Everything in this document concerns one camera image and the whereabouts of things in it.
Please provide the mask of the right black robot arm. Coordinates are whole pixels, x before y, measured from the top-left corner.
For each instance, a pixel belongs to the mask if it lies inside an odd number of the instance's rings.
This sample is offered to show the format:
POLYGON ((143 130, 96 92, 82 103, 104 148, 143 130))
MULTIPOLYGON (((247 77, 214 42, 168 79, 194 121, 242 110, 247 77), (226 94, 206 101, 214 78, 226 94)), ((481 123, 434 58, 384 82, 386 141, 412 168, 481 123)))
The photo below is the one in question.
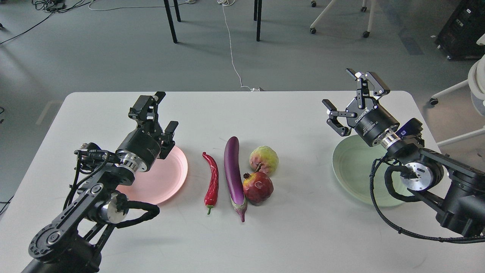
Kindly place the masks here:
POLYGON ((339 111, 328 99, 327 124, 340 136, 355 130, 368 145, 381 145, 386 154, 375 159, 369 173, 369 193, 381 219, 399 234, 421 240, 470 244, 484 242, 484 172, 425 147, 422 123, 412 118, 403 126, 379 99, 390 88, 374 72, 346 72, 358 83, 353 100, 339 111), (403 202, 424 202, 436 212, 441 227, 459 237, 430 237, 408 231, 391 222, 379 209, 374 195, 374 177, 387 164, 384 184, 388 193, 403 202))

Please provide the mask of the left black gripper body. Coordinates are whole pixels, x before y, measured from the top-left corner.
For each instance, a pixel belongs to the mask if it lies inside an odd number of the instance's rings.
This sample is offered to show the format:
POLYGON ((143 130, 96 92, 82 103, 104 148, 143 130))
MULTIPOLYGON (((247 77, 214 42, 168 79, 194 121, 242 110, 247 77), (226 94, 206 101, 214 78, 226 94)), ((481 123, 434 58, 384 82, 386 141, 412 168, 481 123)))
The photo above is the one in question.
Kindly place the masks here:
POLYGON ((147 122, 130 132, 116 150, 119 165, 131 172, 147 172, 156 159, 166 159, 175 146, 162 146, 159 123, 147 122))

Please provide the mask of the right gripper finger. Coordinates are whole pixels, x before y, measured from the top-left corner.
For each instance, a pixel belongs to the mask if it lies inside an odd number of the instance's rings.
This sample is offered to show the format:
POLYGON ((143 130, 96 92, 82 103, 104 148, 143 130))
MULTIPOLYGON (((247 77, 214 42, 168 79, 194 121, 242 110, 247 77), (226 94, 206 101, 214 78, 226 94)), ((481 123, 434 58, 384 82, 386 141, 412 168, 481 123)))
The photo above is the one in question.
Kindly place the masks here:
POLYGON ((365 98, 373 98, 379 100, 382 96, 390 93, 390 88, 382 81, 382 79, 374 72, 356 72, 351 68, 346 68, 345 71, 357 82, 361 84, 361 88, 357 90, 355 100, 358 108, 365 107, 365 98))
POLYGON ((331 101, 328 99, 323 99, 322 103, 325 105, 327 108, 328 112, 328 118, 326 120, 326 123, 341 137, 345 137, 350 135, 351 128, 343 126, 339 121, 338 117, 345 117, 345 118, 356 118, 357 114, 354 112, 348 112, 348 111, 338 111, 334 104, 332 104, 331 101))

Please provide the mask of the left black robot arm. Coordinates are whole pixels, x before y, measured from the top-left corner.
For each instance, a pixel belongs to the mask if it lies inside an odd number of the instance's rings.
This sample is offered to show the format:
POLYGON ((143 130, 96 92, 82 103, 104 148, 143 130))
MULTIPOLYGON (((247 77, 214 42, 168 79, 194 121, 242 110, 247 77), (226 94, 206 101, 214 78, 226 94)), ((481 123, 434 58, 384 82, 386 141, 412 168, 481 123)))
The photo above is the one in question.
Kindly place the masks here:
POLYGON ((149 221, 160 209, 155 204, 130 201, 117 190, 132 185, 135 174, 147 172, 156 159, 166 159, 175 147, 177 121, 165 130, 158 107, 165 92, 141 95, 128 112, 137 123, 115 152, 95 143, 75 150, 76 175, 63 212, 42 228, 29 244, 32 261, 25 273, 97 273, 102 249, 118 228, 149 221))

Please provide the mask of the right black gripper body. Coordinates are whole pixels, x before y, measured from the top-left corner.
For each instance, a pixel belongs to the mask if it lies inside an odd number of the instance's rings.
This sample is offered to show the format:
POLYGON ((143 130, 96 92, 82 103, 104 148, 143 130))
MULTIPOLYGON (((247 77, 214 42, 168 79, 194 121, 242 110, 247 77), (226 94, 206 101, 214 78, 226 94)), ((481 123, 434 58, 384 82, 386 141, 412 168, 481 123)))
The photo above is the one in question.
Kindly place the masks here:
POLYGON ((400 123, 380 103, 371 97, 363 99, 364 106, 360 105, 356 98, 349 104, 349 112, 355 113, 356 117, 349 118, 349 127, 369 146, 378 145, 378 137, 388 129, 397 130, 400 123))

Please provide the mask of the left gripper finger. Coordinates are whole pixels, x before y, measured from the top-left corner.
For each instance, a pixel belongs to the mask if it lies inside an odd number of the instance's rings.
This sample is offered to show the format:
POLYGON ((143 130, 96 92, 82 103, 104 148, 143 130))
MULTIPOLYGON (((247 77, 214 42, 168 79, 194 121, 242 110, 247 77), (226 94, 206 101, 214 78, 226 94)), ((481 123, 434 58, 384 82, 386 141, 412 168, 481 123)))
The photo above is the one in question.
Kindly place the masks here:
POLYGON ((158 123, 158 107, 166 93, 159 91, 154 95, 140 95, 133 107, 128 111, 128 117, 134 120, 139 126, 147 122, 158 123))
POLYGON ((178 121, 170 121, 161 135, 162 146, 174 146, 174 133, 179 125, 178 121))

